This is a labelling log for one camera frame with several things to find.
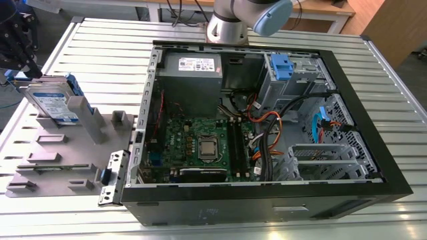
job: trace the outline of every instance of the connector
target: connector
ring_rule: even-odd
[[[342,125],[339,126],[338,130],[339,130],[341,132],[347,133],[347,132],[350,132],[350,131],[357,131],[357,128],[355,128],[355,126],[353,126],[353,125],[350,125],[350,124],[342,124]]]
[[[329,94],[339,94],[341,93],[341,91],[338,89],[327,89],[326,92]]]
[[[327,121],[325,119],[322,119],[322,121],[321,121],[321,127],[323,128],[323,131],[333,131],[334,130],[334,126],[331,125],[331,121]]]

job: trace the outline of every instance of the hard drive label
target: hard drive label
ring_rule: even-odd
[[[32,95],[53,119],[65,125],[74,125],[79,121],[78,115],[69,110],[63,93],[35,92]]]

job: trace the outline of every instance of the motherboard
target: motherboard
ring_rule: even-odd
[[[253,123],[239,119],[169,119],[165,151],[149,153],[143,175],[154,183],[247,182],[253,137]]]

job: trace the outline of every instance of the aluminum table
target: aluminum table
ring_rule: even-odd
[[[101,113],[138,115],[153,40],[203,42],[202,28],[86,18],[70,24],[43,72],[71,72]],[[427,114],[383,56],[359,36],[281,31],[249,33],[251,45],[331,50],[347,74],[414,194],[334,220],[143,227],[99,196],[8,198],[6,187],[30,152],[36,110],[24,99],[0,135],[0,237],[127,239],[425,239],[427,236]]]

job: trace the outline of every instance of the power supply label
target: power supply label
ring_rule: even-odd
[[[179,71],[215,72],[214,58],[187,58],[179,59]]]

